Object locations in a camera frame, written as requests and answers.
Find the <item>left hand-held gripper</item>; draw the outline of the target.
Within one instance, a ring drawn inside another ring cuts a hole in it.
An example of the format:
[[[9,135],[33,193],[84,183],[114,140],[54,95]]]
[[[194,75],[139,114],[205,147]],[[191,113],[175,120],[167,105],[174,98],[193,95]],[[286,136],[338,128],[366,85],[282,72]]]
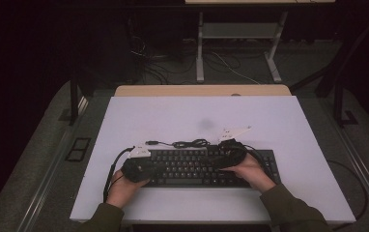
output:
[[[131,182],[139,183],[152,176],[151,152],[144,147],[133,147],[122,166],[122,173]]]

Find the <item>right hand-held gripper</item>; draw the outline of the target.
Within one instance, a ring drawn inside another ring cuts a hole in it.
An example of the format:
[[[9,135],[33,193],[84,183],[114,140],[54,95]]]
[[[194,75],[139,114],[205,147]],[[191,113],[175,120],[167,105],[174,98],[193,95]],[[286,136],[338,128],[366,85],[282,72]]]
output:
[[[211,166],[222,169],[240,164],[246,156],[246,149],[236,138],[250,130],[250,126],[224,129],[218,138],[218,144],[212,146]]]

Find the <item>black keyboard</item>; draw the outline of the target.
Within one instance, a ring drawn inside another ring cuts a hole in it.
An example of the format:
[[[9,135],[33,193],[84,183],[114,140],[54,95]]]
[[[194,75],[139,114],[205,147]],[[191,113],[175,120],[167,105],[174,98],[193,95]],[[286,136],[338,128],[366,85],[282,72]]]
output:
[[[147,188],[249,188],[250,184],[232,171],[211,166],[212,150],[152,150],[151,161],[161,164]],[[246,150],[255,158],[265,173],[281,183],[276,159],[272,150]]]

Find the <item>person's left hand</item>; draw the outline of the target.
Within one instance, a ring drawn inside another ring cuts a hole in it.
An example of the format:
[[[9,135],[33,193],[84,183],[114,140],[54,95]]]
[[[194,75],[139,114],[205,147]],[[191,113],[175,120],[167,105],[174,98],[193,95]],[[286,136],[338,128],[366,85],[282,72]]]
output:
[[[133,195],[149,181],[141,181],[138,183],[128,180],[121,170],[115,172],[111,179],[111,187],[105,200],[107,204],[123,209]]]

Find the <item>person's right hand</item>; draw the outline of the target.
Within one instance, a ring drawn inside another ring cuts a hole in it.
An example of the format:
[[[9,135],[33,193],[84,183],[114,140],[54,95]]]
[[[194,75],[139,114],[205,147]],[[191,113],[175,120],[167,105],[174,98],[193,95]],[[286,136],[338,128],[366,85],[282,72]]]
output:
[[[246,155],[244,160],[238,165],[223,168],[223,171],[234,172],[261,193],[276,186],[276,183],[265,173],[259,162],[251,155]]]

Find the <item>white table board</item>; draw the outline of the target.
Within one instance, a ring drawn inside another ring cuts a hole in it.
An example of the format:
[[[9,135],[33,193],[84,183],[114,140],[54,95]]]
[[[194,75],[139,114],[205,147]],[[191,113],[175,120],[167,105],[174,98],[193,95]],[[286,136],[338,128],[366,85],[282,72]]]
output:
[[[330,224],[355,216],[339,188],[298,100],[268,97],[114,97],[77,194],[71,219],[89,219],[102,200],[121,151],[148,140],[163,144],[204,138],[217,143],[226,130],[238,141],[274,152],[282,183],[318,209]],[[266,223],[259,191],[251,188],[141,188],[125,208],[126,223]]]

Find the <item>wooden table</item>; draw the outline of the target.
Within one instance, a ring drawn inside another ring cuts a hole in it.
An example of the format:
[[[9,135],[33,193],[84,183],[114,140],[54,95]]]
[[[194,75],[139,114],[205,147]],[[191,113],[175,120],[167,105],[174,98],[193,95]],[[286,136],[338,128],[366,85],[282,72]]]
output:
[[[285,85],[124,85],[115,97],[291,96]]]

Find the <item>black metal stand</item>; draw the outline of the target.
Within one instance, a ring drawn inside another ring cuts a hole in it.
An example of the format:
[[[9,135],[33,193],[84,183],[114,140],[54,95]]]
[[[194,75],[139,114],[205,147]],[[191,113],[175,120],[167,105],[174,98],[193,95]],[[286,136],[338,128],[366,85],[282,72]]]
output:
[[[364,39],[365,33],[362,25],[356,22],[354,13],[345,15],[339,33],[342,38],[342,45],[331,62],[303,80],[291,85],[289,90],[294,93],[303,86],[320,79],[315,94],[319,98],[326,98],[330,91],[334,90],[332,116],[338,126],[343,128],[345,125],[356,123],[356,119],[352,115],[349,115],[347,119],[342,118],[344,70]]]
[[[68,121],[72,126],[79,117],[79,103],[83,95],[79,94],[78,77],[74,73],[70,80],[70,107],[62,111],[59,121]]]

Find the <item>light desk top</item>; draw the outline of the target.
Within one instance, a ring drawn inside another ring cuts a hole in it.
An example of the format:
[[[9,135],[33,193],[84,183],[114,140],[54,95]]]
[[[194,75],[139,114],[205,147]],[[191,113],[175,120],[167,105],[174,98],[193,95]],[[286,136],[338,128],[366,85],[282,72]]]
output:
[[[186,4],[310,4],[334,3],[336,0],[184,0]]]

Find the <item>black floor socket frame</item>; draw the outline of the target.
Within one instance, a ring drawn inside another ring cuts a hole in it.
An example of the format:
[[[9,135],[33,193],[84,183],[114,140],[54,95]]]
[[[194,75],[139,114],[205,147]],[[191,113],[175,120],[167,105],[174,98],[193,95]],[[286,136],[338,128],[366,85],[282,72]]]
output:
[[[81,162],[84,160],[91,142],[90,137],[77,137],[65,157],[65,161]]]

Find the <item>grey metal desk frame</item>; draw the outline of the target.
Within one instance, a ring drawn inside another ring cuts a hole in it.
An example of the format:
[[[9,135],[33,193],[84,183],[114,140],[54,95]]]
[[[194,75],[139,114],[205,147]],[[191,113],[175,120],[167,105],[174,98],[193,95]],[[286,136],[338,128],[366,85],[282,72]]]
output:
[[[272,80],[275,83],[282,81],[278,68],[273,60],[275,51],[281,39],[284,25],[288,13],[283,12],[277,22],[208,22],[204,19],[204,14],[199,14],[196,81],[203,83],[204,60],[203,60],[203,40],[204,39],[272,39],[272,47],[264,53]]]

